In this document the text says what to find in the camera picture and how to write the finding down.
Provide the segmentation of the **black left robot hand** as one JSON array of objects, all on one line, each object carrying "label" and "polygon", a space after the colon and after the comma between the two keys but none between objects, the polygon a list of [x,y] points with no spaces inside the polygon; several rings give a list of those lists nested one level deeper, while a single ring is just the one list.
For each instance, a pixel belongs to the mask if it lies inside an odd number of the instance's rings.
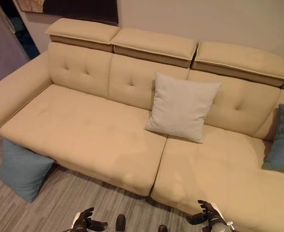
[{"label": "black left robot hand", "polygon": [[105,231],[108,227],[108,223],[92,220],[91,216],[93,211],[94,207],[91,207],[83,212],[78,212],[75,215],[71,232],[87,232],[88,230],[95,232]]}]

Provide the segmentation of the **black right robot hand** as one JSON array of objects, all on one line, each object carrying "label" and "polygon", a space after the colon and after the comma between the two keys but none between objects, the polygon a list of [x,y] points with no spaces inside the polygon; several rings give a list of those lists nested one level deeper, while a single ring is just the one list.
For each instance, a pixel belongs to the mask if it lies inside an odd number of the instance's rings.
[{"label": "black right robot hand", "polygon": [[226,222],[220,216],[219,212],[207,201],[197,200],[202,208],[202,213],[198,213],[192,216],[187,216],[186,220],[191,225],[198,225],[204,222],[208,222],[208,225],[202,228],[203,232],[210,232],[215,224],[226,225]]}]

